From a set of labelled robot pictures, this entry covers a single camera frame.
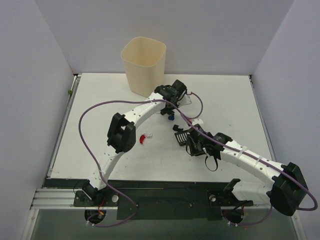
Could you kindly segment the black slotted dustpan scoop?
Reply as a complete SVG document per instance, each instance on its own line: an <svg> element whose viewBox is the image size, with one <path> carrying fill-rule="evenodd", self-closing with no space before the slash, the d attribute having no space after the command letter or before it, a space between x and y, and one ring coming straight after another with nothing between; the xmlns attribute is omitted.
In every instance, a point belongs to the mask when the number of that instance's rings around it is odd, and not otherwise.
<svg viewBox="0 0 320 240"><path fill-rule="evenodd" d="M176 132L174 134L175 139L177 140L179 146L181 147L187 145L189 135L190 135L190 130L183 130L183 131Z"/></svg>

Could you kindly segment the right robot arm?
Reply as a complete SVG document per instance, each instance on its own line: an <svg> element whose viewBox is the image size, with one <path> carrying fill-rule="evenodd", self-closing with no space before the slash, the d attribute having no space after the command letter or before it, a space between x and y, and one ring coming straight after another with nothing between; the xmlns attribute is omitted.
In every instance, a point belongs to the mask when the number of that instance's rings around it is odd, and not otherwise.
<svg viewBox="0 0 320 240"><path fill-rule="evenodd" d="M223 160L250 173L260 183L238 181L223 192L230 205L238 201L270 204L285 216L292 216L306 196L308 186L298 165L269 160L240 145L221 132L212 135L199 124L187 131L187 147L191 153Z"/></svg>

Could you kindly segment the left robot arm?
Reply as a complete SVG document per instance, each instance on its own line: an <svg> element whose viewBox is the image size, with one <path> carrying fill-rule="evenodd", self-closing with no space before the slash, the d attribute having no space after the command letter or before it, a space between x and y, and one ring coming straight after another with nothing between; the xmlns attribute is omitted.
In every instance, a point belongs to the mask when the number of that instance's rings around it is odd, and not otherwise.
<svg viewBox="0 0 320 240"><path fill-rule="evenodd" d="M96 169L90 175L88 182L82 187L85 200L90 205L97 206L102 202L103 189L108 186L108 178L114 167L121 156L130 151L136 143L137 128L157 112L161 115L171 115L174 109L190 104L191 100L186 94L187 87L185 84L176 80L171 85L156 87L154 92L144 101L111 100L101 102L88 108L81 115L78 122L79 135L96 164ZM113 103L136 104L137 106L124 114L117 112L113 115L106 135L106 149L101 160L97 160L82 134L82 120L94 108Z"/></svg>

